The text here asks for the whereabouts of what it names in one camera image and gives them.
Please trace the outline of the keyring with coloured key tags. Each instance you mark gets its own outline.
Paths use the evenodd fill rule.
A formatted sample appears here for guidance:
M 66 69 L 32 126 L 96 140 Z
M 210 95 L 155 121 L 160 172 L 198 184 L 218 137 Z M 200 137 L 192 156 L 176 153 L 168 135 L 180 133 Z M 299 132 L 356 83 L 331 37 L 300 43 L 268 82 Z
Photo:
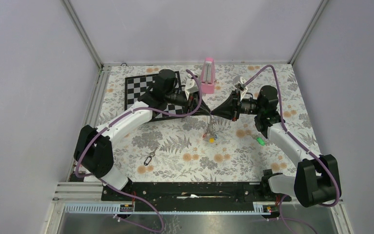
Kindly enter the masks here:
M 207 128 L 203 134 L 203 140 L 209 143 L 215 143 L 216 139 L 217 135 L 215 133 L 214 121 L 212 115 L 210 115 L 207 122 Z

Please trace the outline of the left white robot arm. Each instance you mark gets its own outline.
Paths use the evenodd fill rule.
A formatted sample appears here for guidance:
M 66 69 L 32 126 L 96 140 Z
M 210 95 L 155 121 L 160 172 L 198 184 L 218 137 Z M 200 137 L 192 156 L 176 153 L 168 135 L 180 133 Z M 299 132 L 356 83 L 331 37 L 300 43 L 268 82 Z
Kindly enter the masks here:
M 152 84 L 129 109 L 97 127 L 82 127 L 74 152 L 75 175 L 83 177 L 79 174 L 79 168 L 84 167 L 87 170 L 86 176 L 94 176 L 111 186 L 113 194 L 119 200 L 128 199 L 132 188 L 127 184 L 129 178 L 114 164 L 114 146 L 134 129 L 159 114 L 182 118 L 210 113 L 203 101 L 200 78 L 190 70 L 186 72 L 191 77 L 186 80 L 182 90 L 176 86 L 175 72 L 163 69 L 153 76 Z

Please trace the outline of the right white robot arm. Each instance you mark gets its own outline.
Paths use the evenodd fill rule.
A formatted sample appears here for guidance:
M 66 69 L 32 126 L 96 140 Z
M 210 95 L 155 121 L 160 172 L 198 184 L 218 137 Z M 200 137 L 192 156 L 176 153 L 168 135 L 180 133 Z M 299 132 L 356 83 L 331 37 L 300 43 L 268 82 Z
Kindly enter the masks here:
M 256 129 L 279 147 L 296 166 L 295 176 L 263 172 L 260 194 L 271 201 L 279 194 L 295 197 L 304 207 L 336 205 L 341 197 L 338 164 L 331 155 L 309 150 L 285 126 L 281 116 L 281 98 L 270 85 L 261 88 L 258 97 L 241 98 L 239 90 L 230 96 L 212 115 L 237 121 L 241 115 L 253 115 Z

